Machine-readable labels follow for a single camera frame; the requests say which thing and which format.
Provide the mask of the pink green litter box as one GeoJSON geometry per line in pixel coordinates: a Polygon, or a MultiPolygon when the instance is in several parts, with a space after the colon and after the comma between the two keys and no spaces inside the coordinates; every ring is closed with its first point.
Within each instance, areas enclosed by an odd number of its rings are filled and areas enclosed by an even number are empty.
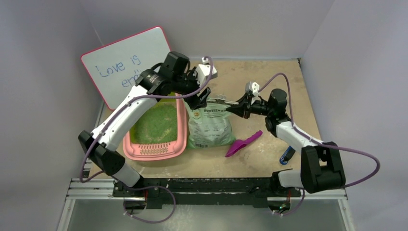
{"type": "Polygon", "coordinates": [[[134,144],[129,132],[123,138],[123,151],[126,157],[136,161],[158,161],[180,155],[187,145],[187,112],[183,100],[165,99],[159,103],[175,103],[177,109],[178,137],[175,141],[159,144],[134,144]]]}

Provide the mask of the green litter bag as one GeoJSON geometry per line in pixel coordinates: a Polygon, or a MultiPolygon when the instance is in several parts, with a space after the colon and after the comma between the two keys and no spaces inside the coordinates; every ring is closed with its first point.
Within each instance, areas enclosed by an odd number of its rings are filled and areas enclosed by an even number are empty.
{"type": "Polygon", "coordinates": [[[231,113],[226,110],[228,105],[207,103],[207,107],[192,110],[184,104],[189,117],[188,148],[213,148],[236,140],[229,120],[231,113]]]}

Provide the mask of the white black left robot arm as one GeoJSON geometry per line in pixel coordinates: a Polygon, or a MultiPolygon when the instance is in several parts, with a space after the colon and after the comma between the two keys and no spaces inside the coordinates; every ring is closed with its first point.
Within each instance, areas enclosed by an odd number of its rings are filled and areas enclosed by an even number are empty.
{"type": "Polygon", "coordinates": [[[92,132],[82,131],[78,137],[85,152],[103,173],[122,182],[132,197],[143,192],[143,176],[126,163],[117,152],[119,143],[131,127],[161,99],[184,99],[191,109],[206,107],[211,90],[214,64],[210,56],[202,58],[200,67],[188,70],[187,56],[171,51],[162,63],[143,71],[126,98],[113,113],[92,132]]]}

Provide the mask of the purple plastic scoop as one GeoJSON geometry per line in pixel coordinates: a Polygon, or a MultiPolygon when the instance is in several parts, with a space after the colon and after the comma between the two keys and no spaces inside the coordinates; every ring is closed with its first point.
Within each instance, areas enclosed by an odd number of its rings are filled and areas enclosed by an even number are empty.
{"type": "Polygon", "coordinates": [[[263,131],[259,130],[257,132],[255,132],[251,137],[245,139],[245,140],[235,140],[230,148],[228,149],[228,151],[225,154],[225,157],[231,157],[233,155],[235,155],[239,150],[245,148],[246,146],[250,145],[251,143],[253,143],[254,141],[256,141],[261,135],[263,134],[263,131]]]}

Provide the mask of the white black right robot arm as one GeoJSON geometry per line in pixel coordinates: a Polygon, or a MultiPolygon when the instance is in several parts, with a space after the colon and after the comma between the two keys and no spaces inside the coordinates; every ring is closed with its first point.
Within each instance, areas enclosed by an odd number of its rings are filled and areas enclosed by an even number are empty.
{"type": "Polygon", "coordinates": [[[287,93],[273,89],[268,100],[256,100],[252,93],[245,93],[237,105],[227,108],[228,112],[245,119],[251,114],[265,116],[268,132],[301,155],[299,170],[274,172],[276,179],[270,183],[271,192],[281,196],[290,187],[317,193],[345,186],[345,173],[337,145],[316,141],[299,129],[286,112],[287,103],[287,93]]]}

